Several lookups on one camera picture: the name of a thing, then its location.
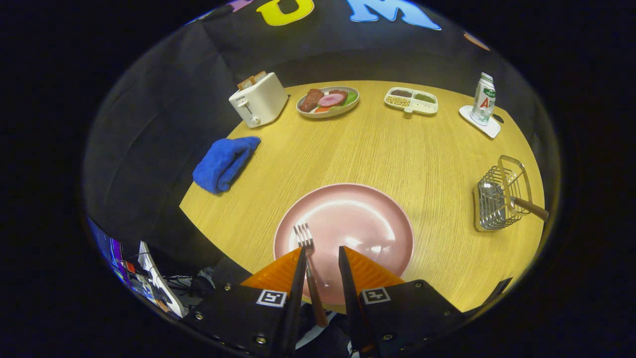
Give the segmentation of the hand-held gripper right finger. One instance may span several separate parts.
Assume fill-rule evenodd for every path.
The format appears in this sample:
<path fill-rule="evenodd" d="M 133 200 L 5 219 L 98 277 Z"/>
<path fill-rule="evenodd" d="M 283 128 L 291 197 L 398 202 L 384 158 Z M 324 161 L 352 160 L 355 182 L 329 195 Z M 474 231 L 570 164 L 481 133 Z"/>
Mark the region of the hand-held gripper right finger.
<path fill-rule="evenodd" d="M 345 246 L 338 266 L 351 348 L 360 358 L 408 358 L 468 320 L 423 279 L 359 288 Z"/>

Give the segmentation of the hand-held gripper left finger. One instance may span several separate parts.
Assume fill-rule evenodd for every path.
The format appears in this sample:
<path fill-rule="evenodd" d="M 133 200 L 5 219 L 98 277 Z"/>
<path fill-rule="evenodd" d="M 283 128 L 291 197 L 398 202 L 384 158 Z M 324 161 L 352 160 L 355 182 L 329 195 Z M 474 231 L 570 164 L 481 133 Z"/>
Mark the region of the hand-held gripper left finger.
<path fill-rule="evenodd" d="M 181 322 L 239 358 L 292 358 L 305 283 L 305 249 L 297 248 L 289 290 L 230 284 L 204 297 Z"/>

